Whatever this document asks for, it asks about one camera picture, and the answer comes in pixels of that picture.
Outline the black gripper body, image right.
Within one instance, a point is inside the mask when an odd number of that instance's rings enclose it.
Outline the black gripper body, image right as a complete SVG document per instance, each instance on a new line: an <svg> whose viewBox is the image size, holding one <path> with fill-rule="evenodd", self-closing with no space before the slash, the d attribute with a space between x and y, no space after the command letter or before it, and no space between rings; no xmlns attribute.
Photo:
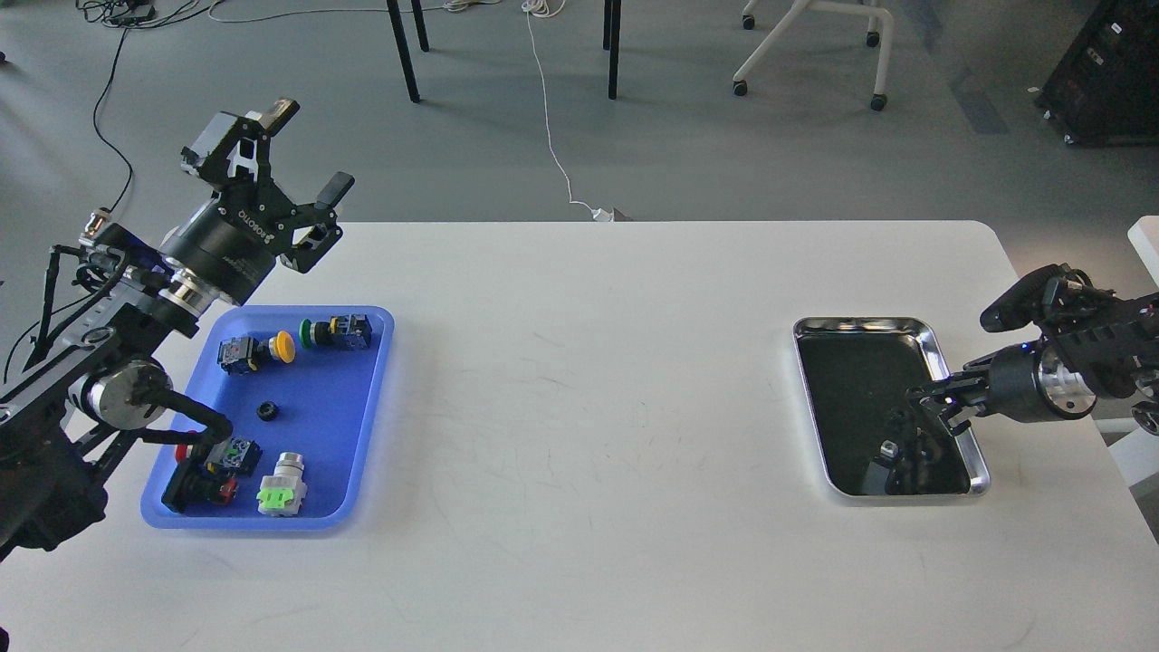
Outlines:
<svg viewBox="0 0 1159 652"><path fill-rule="evenodd" d="M1048 345L1011 345L967 362L965 375L982 379L982 389L969 404L978 417L1003 416L1020 424L1059 422L1060 409L1047 395L1047 376L1059 358Z"/></svg>

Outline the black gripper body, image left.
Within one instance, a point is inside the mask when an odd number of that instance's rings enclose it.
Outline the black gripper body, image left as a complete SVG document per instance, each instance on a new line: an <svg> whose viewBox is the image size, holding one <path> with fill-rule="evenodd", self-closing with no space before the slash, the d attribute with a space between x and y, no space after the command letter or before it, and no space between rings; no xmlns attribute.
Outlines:
<svg viewBox="0 0 1159 652"><path fill-rule="evenodd" d="M280 263L307 273L330 251L342 228L290 228L292 202L267 206L256 191L228 186L165 241L160 251L174 268L214 286L233 305L245 305Z"/></svg>

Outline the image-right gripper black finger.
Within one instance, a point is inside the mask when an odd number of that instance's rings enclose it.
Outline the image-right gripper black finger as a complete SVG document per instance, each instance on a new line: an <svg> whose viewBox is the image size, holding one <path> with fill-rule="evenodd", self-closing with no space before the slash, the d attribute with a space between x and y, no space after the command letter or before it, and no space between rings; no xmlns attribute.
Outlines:
<svg viewBox="0 0 1159 652"><path fill-rule="evenodd" d="M961 403L939 403L938 422L943 432L949 435L961 435L972 426L975 417L987 417L991 412L985 405L967 405Z"/></svg>
<svg viewBox="0 0 1159 652"><path fill-rule="evenodd" d="M956 404L981 404L987 396L989 376L989 367L960 369L947 378L910 388L909 401L911 404L920 404L924 400L949 400Z"/></svg>

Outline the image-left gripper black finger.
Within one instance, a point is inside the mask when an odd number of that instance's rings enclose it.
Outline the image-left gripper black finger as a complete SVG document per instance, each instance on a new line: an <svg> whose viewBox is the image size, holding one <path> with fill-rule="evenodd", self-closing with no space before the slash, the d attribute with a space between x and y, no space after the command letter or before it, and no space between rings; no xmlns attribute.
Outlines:
<svg viewBox="0 0 1159 652"><path fill-rule="evenodd" d="M301 107L293 98L278 98L264 111L235 115L216 113L194 144L178 153L185 173L212 188L211 197L203 203L209 207L218 202L224 190L240 183L243 189L256 191L262 204L291 199L276 185L269 162L269 146L274 135L292 120Z"/></svg>
<svg viewBox="0 0 1159 652"><path fill-rule="evenodd" d="M355 178L349 173L334 173L330 181L319 191L313 202L298 204L290 214L290 228L318 227L331 228L337 224L337 206L349 190L355 185Z"/></svg>

